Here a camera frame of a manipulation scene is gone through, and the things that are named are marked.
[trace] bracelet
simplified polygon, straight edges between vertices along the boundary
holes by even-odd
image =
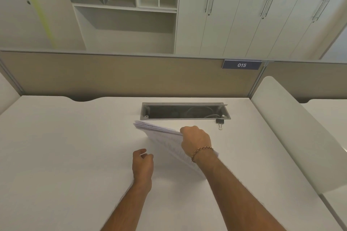
[[[200,150],[202,150],[202,149],[211,149],[211,150],[213,150],[213,148],[210,147],[210,146],[200,147],[200,148],[197,149],[197,150],[193,153],[193,155],[192,155],[192,162],[193,162],[193,163],[195,163],[195,161],[194,161],[194,156],[197,154],[198,151],[200,151]]]

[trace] desk surface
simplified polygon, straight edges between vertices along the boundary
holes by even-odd
[[[341,230],[249,99],[46,96],[22,96],[0,115],[2,228],[100,230],[131,184],[132,151],[145,147],[155,168],[137,230],[226,230],[208,182],[133,127],[142,102],[228,104],[232,119],[222,131],[213,120],[151,123],[204,129],[220,159],[288,231]]]
[[[347,150],[347,100],[314,99],[302,105]],[[323,195],[347,226],[347,186]]]

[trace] stack of paper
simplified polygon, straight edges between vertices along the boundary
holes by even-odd
[[[135,121],[134,125],[137,129],[145,132],[155,144],[164,147],[171,155],[205,177],[197,164],[193,163],[192,159],[183,151],[181,147],[183,141],[182,133],[143,121]]]

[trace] yellow stripe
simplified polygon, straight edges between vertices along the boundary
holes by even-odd
[[[36,13],[37,13],[37,15],[38,15],[42,25],[43,25],[43,28],[44,28],[44,30],[45,30],[45,32],[47,34],[47,37],[48,37],[48,39],[50,40],[50,42],[52,44],[52,47],[54,49],[56,49],[57,45],[55,44],[54,37],[53,37],[52,32],[51,32],[51,30],[49,28],[49,24],[48,24],[48,22],[46,20],[44,12],[41,9],[38,1],[37,0],[30,0],[30,3],[34,6],[34,9],[36,10]]]

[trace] white door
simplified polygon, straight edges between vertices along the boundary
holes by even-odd
[[[223,56],[239,1],[210,1],[200,55]]]
[[[269,4],[246,54],[246,58],[267,58],[296,1],[269,0]]]
[[[347,0],[326,0],[316,16],[318,20],[310,24],[290,58],[319,59],[313,57],[315,50],[345,13],[346,7]]]
[[[288,59],[324,0],[298,0],[274,44],[269,58]]]
[[[51,49],[45,29],[29,0],[0,0],[0,47]]]
[[[268,0],[240,0],[224,57],[244,58]]]
[[[209,0],[179,0],[176,54],[199,55]]]

